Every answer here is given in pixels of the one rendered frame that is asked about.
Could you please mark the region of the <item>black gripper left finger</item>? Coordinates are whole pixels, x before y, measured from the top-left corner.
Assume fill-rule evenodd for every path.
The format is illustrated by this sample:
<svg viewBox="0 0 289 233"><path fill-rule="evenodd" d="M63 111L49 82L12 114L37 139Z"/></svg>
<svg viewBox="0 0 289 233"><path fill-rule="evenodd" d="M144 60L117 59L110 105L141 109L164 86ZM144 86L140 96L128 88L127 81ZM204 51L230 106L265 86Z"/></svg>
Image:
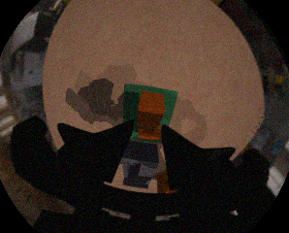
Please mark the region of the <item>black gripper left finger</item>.
<svg viewBox="0 0 289 233"><path fill-rule="evenodd" d="M133 119L95 133L83 131L83 129L72 127L66 123L56 124L56 128L58 128L64 144L90 154L99 171L102 172L105 182L112 183L133 132Z"/></svg>

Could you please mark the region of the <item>orange l-shaped part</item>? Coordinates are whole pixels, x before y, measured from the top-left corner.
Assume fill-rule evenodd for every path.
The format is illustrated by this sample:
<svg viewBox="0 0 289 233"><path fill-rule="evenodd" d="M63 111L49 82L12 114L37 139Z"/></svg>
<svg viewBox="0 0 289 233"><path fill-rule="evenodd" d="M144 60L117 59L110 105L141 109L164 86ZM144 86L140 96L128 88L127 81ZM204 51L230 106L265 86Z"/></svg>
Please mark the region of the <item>orange l-shaped part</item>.
<svg viewBox="0 0 289 233"><path fill-rule="evenodd" d="M165 94L142 90L138 105L138 137L161 141L161 117L165 113Z"/></svg>

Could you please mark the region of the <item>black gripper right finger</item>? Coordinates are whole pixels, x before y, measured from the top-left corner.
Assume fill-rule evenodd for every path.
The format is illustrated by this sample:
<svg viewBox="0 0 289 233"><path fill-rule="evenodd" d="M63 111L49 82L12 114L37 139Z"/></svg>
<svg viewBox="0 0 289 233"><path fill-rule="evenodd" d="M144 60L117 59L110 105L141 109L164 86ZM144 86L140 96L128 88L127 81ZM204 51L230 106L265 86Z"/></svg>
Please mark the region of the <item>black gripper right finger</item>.
<svg viewBox="0 0 289 233"><path fill-rule="evenodd" d="M180 186L187 180L194 178L196 174L207 163L212 160L223 160L231 158L237 148L200 148L194 143L184 139L182 135L176 133L168 125L161 127L161 141L163 141L163 151L165 163L167 163L168 188L171 190L182 190Z"/></svg>

